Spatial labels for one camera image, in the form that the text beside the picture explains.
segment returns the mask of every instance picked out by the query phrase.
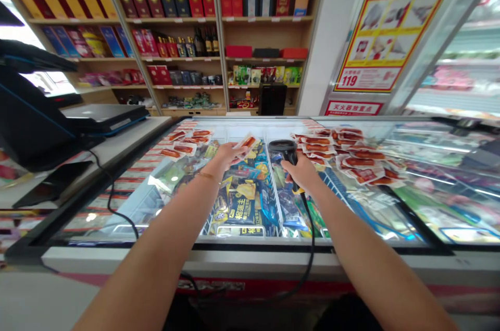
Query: barcode scanner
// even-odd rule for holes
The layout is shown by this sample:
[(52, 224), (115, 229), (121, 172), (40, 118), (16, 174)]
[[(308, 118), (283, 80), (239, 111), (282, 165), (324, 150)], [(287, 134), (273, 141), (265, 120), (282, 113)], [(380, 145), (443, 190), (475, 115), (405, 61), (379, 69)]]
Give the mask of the barcode scanner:
[[(292, 165), (297, 165), (297, 144), (291, 140), (276, 140), (269, 143), (268, 148), (270, 151), (278, 151), (283, 155), (283, 159), (292, 163)], [(297, 185), (295, 180), (293, 181), (294, 194), (299, 194), (304, 192), (300, 186)]]

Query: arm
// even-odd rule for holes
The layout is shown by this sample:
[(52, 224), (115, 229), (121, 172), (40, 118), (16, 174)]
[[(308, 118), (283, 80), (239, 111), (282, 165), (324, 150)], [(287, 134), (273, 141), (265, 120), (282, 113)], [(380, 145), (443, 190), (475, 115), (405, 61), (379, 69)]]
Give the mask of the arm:
[(161, 330), (184, 262), (219, 191), (218, 182), (247, 148), (222, 145), (217, 155), (177, 194), (133, 246), (73, 328)]
[(387, 245), (321, 181), (312, 163), (297, 154), (283, 168), (311, 197), (351, 283), (385, 330), (457, 330), (436, 298)]

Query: bracelet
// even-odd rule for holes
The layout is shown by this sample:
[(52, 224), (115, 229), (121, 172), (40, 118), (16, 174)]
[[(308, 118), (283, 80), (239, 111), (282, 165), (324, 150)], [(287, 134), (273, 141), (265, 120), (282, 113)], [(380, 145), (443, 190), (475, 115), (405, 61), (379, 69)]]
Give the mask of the bracelet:
[(198, 172), (196, 174), (196, 176), (202, 176), (202, 177), (206, 177), (206, 178), (209, 178), (209, 179), (212, 179), (213, 181), (215, 181), (219, 186), (221, 186), (221, 182), (217, 181), (217, 179), (215, 178), (214, 175), (211, 175), (211, 174), (208, 174), (208, 173), (205, 173), (205, 172)]

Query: poster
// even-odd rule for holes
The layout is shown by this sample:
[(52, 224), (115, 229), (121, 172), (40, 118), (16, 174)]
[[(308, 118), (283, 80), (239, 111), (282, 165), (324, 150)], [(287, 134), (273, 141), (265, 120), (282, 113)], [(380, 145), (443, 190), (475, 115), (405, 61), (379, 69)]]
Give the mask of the poster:
[(383, 103), (329, 101), (325, 116), (376, 116)]
[(365, 0), (333, 91), (390, 92), (442, 0)]

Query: hand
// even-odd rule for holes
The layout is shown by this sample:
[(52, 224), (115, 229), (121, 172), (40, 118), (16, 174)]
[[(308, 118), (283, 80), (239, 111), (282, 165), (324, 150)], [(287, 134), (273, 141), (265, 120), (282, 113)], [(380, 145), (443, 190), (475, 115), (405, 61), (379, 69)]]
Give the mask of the hand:
[(233, 164), (239, 163), (241, 160), (237, 158), (237, 155), (245, 154), (248, 151), (248, 147), (242, 146), (238, 149), (234, 149), (233, 147), (237, 145), (236, 142), (229, 142), (221, 145), (219, 150), (217, 150), (217, 154), (212, 159), (213, 162), (222, 166), (224, 171), (228, 170)]
[(313, 190), (318, 187), (318, 185), (323, 185), (323, 181), (321, 181), (314, 165), (307, 156), (302, 153), (297, 153), (297, 165), (294, 166), (292, 163), (282, 160), (281, 166), (285, 172), (288, 172), (286, 182), (292, 183), (295, 180), (295, 182), (308, 194), (312, 194)]

